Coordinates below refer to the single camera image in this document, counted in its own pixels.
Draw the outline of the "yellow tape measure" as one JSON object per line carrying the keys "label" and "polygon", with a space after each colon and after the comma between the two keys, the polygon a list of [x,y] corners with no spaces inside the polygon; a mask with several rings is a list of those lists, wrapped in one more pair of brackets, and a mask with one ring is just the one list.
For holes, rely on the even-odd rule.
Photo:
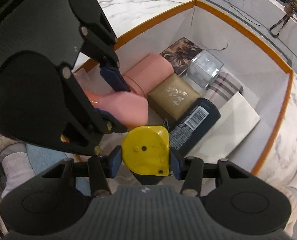
{"label": "yellow tape measure", "polygon": [[165,177],[170,170],[169,133],[163,126],[131,130],[121,143],[122,161],[133,173]]}

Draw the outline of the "brown floral box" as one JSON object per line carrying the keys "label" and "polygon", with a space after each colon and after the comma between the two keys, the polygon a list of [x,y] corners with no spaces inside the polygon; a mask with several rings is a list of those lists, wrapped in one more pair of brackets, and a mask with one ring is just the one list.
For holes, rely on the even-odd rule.
{"label": "brown floral box", "polygon": [[184,76],[189,68],[191,60],[197,56],[202,49],[185,37],[180,38],[160,55],[173,67],[174,73]]}

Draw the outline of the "pink cylinder container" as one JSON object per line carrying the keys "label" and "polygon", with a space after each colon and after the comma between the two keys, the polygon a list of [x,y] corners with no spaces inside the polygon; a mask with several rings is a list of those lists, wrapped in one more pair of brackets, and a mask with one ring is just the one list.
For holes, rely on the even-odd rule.
{"label": "pink cylinder container", "polygon": [[132,92],[146,97],[160,83],[174,73],[170,62],[159,54],[150,53],[128,70],[123,78]]}

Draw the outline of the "plaid glasses case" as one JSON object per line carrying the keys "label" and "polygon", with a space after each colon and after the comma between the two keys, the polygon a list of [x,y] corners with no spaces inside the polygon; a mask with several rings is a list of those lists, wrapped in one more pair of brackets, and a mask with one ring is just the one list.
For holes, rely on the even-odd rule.
{"label": "plaid glasses case", "polygon": [[242,94],[242,84],[226,72],[221,72],[208,86],[204,98],[212,102],[217,109],[226,104],[237,92]]}

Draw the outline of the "white rectangular box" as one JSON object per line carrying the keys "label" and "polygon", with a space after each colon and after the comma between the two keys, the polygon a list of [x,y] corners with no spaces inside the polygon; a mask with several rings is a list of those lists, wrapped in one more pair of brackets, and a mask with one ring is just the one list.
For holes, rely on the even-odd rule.
{"label": "white rectangular box", "polygon": [[188,153],[205,163],[227,157],[260,121],[260,116],[239,93],[220,108],[221,117]]}

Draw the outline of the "gold rectangular box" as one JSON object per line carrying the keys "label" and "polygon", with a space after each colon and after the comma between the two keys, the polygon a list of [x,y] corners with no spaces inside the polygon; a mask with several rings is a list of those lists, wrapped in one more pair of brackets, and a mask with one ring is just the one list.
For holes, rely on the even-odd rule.
{"label": "gold rectangular box", "polygon": [[193,87],[177,74],[170,75],[148,94],[150,108],[162,119],[179,119],[200,97]]}

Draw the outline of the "dark blue spray can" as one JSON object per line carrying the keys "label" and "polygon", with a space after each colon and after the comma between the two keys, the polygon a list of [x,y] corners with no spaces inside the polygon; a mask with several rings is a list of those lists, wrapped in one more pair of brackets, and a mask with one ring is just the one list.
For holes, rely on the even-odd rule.
{"label": "dark blue spray can", "polygon": [[170,127],[170,148],[186,156],[215,125],[221,114],[217,107],[205,98],[198,98]]}

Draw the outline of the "pink pump bottle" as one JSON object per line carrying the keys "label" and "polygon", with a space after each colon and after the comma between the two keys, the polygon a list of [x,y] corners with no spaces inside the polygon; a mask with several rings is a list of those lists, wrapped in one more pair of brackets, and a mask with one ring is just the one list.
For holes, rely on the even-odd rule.
{"label": "pink pump bottle", "polygon": [[149,103],[137,94],[130,92],[114,92],[98,95],[85,92],[94,108],[114,116],[128,128],[145,126],[149,120]]}

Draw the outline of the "clear plastic cube box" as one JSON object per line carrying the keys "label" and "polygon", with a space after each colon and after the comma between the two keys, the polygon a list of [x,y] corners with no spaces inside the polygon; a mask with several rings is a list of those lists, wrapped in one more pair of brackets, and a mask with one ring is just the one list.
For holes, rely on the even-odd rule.
{"label": "clear plastic cube box", "polygon": [[195,56],[189,65],[187,77],[203,89],[216,79],[223,63],[206,49]]}

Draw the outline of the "orange storage box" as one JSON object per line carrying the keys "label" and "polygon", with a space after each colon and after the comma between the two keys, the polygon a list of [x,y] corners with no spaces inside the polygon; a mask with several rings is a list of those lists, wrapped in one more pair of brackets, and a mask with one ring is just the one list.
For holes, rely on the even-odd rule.
{"label": "orange storage box", "polygon": [[189,155],[227,157],[254,175],[268,165],[291,97],[293,70],[264,41],[214,7],[184,3],[133,28],[114,50],[148,124],[177,121],[198,98],[218,122]]}

